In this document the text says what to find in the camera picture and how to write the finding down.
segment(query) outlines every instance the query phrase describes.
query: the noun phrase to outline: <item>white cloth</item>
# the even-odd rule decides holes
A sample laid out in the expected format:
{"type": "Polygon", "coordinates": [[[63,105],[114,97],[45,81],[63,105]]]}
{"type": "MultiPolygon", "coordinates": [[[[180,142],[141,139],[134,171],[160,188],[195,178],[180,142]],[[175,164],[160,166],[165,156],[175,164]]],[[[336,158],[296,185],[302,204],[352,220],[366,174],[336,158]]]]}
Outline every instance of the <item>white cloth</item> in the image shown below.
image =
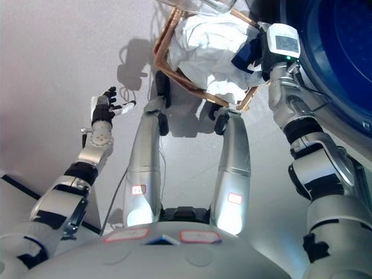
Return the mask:
{"type": "Polygon", "coordinates": [[[229,103],[244,99],[248,87],[263,83],[260,73],[237,69],[231,60],[258,31],[230,14],[218,17],[195,15],[175,29],[169,46],[169,65],[181,71],[195,85],[229,103]]]}

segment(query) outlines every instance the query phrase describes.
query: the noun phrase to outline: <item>robot leg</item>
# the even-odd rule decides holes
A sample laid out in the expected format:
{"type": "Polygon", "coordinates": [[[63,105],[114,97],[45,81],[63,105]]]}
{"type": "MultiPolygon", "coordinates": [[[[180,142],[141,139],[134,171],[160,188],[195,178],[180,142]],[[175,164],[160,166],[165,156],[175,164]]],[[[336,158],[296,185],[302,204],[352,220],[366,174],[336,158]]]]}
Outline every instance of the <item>robot leg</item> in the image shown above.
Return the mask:
{"type": "Polygon", "coordinates": [[[223,134],[223,149],[219,164],[211,223],[232,234],[246,227],[249,201],[251,160],[248,136],[239,113],[227,110],[216,122],[215,131],[223,134]]]}
{"type": "Polygon", "coordinates": [[[168,133],[167,118],[161,113],[165,102],[159,96],[146,105],[135,136],[125,179],[125,227],[152,223],[159,219],[162,207],[159,137],[168,133]]]}

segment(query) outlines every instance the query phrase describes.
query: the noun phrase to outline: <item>gray floor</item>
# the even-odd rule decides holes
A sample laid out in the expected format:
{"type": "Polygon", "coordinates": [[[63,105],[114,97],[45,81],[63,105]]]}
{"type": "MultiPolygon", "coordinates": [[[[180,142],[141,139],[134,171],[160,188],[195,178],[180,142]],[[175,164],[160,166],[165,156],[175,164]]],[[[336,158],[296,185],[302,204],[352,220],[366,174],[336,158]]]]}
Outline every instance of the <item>gray floor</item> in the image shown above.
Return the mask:
{"type": "MultiPolygon", "coordinates": [[[[115,150],[94,186],[87,220],[100,225],[125,170],[142,108],[152,86],[152,45],[169,8],[151,0],[2,0],[1,169],[43,194],[81,148],[90,98],[111,85],[138,105],[113,122],[115,150]]],[[[243,2],[238,8],[246,9],[243,2]]],[[[208,105],[172,84],[171,132],[163,204],[208,207],[222,137],[208,105]]],[[[308,202],[287,175],[288,144],[272,120],[267,88],[243,114],[251,145],[249,241],[293,278],[308,260],[302,250],[308,202]]],[[[121,222],[121,192],[110,223],[121,222]]]]}

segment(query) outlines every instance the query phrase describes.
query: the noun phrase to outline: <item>cable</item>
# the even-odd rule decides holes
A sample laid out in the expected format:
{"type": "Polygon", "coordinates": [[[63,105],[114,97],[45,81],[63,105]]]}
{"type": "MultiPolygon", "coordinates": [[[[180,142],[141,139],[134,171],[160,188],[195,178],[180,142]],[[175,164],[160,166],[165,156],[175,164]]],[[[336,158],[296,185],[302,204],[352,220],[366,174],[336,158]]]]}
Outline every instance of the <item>cable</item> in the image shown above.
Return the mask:
{"type": "Polygon", "coordinates": [[[325,103],[322,104],[322,105],[320,105],[320,106],[318,106],[317,108],[313,109],[312,112],[316,112],[316,111],[318,111],[318,110],[320,110],[320,109],[324,108],[325,106],[328,106],[329,104],[332,103],[332,98],[329,97],[328,95],[326,95],[325,93],[322,93],[322,92],[319,92],[319,91],[316,91],[314,89],[311,89],[311,88],[307,87],[305,85],[305,82],[303,81],[303,78],[302,78],[302,75],[301,75],[301,72],[300,71],[298,71],[297,73],[295,73],[295,77],[296,77],[297,82],[300,85],[300,87],[302,87],[303,89],[305,89],[305,90],[307,90],[307,91],[309,91],[311,93],[314,93],[314,94],[316,94],[318,96],[321,96],[322,98],[325,99],[325,103]]]}
{"type": "Polygon", "coordinates": [[[99,234],[100,237],[103,236],[103,233],[105,232],[105,227],[106,227],[107,222],[108,222],[108,220],[109,220],[109,216],[110,216],[110,213],[111,213],[111,210],[112,210],[112,206],[114,205],[114,201],[115,201],[115,199],[116,199],[117,192],[119,191],[120,186],[121,186],[121,184],[122,184],[122,182],[123,182],[123,180],[124,180],[124,177],[126,176],[127,172],[128,172],[128,167],[126,168],[126,170],[125,170],[123,176],[121,177],[121,179],[120,179],[120,181],[119,181],[119,184],[118,184],[117,187],[116,187],[116,190],[115,190],[114,196],[112,197],[111,204],[110,204],[110,206],[109,206],[109,210],[107,211],[107,214],[106,214],[106,217],[105,217],[105,221],[103,222],[103,225],[102,225],[101,233],[99,234]]]}
{"type": "Polygon", "coordinates": [[[165,189],[165,175],[166,175],[166,172],[167,172],[167,163],[166,163],[165,157],[164,157],[164,148],[163,148],[162,138],[160,138],[159,153],[160,153],[160,155],[161,155],[161,157],[163,158],[163,161],[164,161],[163,189],[162,189],[162,195],[160,196],[160,202],[163,202],[163,195],[164,195],[164,189],[165,189]]]}

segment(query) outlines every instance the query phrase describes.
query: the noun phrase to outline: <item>white label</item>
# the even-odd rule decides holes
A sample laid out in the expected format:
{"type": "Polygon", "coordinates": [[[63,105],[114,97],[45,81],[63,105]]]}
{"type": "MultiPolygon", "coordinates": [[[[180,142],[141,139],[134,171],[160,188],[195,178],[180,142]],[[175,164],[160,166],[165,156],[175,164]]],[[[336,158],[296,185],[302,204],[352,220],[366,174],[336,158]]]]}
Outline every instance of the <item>white label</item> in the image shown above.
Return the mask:
{"type": "Polygon", "coordinates": [[[234,203],[236,205],[241,205],[243,197],[238,194],[229,193],[227,200],[231,203],[234,203]]]}
{"type": "Polygon", "coordinates": [[[214,231],[182,231],[181,241],[188,243],[214,243],[221,238],[214,231]]]}
{"type": "Polygon", "coordinates": [[[149,228],[133,228],[126,229],[125,231],[118,231],[110,234],[103,242],[110,243],[115,241],[134,240],[145,238],[150,232],[149,228]]]}
{"type": "Polygon", "coordinates": [[[146,185],[145,184],[133,185],[132,186],[132,195],[133,196],[145,195],[145,193],[146,193],[146,185]]]}

